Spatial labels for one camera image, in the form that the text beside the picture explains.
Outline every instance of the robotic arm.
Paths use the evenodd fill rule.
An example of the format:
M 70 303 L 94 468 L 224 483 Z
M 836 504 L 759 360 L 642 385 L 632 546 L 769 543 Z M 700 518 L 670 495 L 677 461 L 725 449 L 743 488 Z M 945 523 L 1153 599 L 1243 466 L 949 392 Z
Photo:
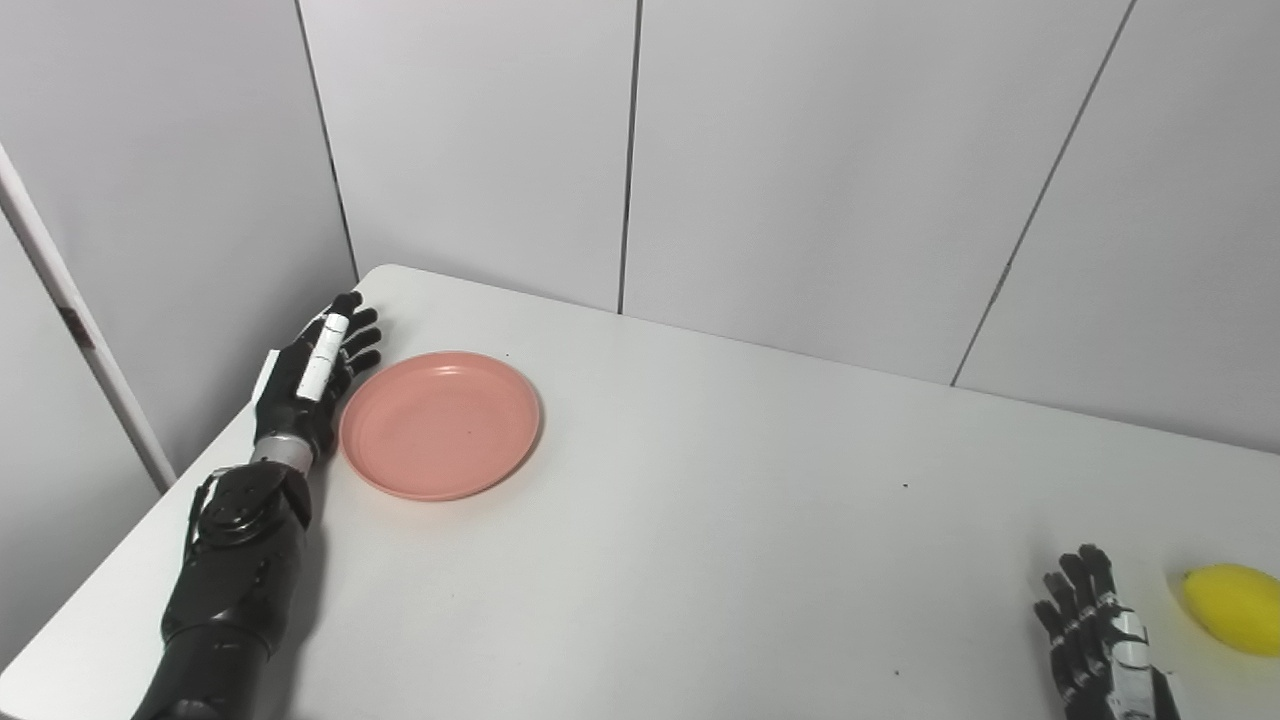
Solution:
M 280 351 L 255 407 L 246 465 L 196 491 L 182 570 L 160 621 L 164 656 L 133 720 L 250 720 L 279 648 L 311 523 L 306 475 L 334 442 L 334 409 L 375 366 L 378 311 L 339 295 Z
M 1111 560 L 1096 546 L 1044 575 L 1053 602 L 1036 603 L 1050 670 L 1068 720 L 1180 720 L 1169 678 L 1151 665 L 1147 628 L 1116 596 Z

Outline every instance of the white table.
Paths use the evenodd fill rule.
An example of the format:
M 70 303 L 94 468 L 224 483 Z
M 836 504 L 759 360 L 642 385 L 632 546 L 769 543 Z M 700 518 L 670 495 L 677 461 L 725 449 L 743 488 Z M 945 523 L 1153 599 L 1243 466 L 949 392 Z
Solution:
M 407 268 L 360 288 L 389 360 L 506 360 L 545 427 L 462 501 L 383 495 L 340 457 L 319 474 L 262 717 L 1056 720 L 1030 605 L 1080 542 L 1199 719 L 1280 716 L 1280 664 L 1170 592 L 1204 562 L 1280 575 L 1280 457 Z M 241 413 L 67 602 L 0 711 L 131 716 L 192 491 L 251 433 Z

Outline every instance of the white finger segment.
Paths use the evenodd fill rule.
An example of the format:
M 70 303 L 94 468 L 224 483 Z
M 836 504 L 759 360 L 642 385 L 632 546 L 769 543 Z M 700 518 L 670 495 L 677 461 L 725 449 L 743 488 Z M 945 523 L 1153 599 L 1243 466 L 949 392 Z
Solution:
M 311 351 L 307 368 L 302 372 L 302 379 L 298 380 L 298 397 L 312 402 L 320 400 L 325 386 L 329 384 L 329 374 L 333 373 L 333 361 L 342 348 L 342 340 L 347 334 L 349 322 L 346 315 L 337 313 L 330 313 L 325 318 L 324 327 L 320 329 L 320 337 L 316 340 L 315 350 Z

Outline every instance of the pink plate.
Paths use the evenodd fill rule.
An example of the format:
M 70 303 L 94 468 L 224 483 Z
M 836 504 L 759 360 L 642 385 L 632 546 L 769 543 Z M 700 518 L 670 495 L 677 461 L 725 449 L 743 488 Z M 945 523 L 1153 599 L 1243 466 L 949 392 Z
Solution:
M 347 461 L 378 489 L 454 500 L 511 474 L 540 420 L 534 387 L 511 365 L 431 352 L 370 378 L 347 404 L 338 434 Z

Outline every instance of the white wall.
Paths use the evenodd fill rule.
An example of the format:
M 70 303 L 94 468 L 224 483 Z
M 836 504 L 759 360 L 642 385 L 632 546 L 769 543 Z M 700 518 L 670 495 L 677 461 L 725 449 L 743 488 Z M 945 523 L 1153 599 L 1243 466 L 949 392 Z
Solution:
M 1137 4 L 961 387 L 1280 451 L 1276 27 Z
M 950 382 L 1124 9 L 649 0 L 626 314 Z
M 0 667 L 156 500 L 0 215 Z
M 302 0 L 361 273 L 614 307 L 635 0 Z
M 180 470 L 355 281 L 291 0 L 13 0 L 0 141 Z

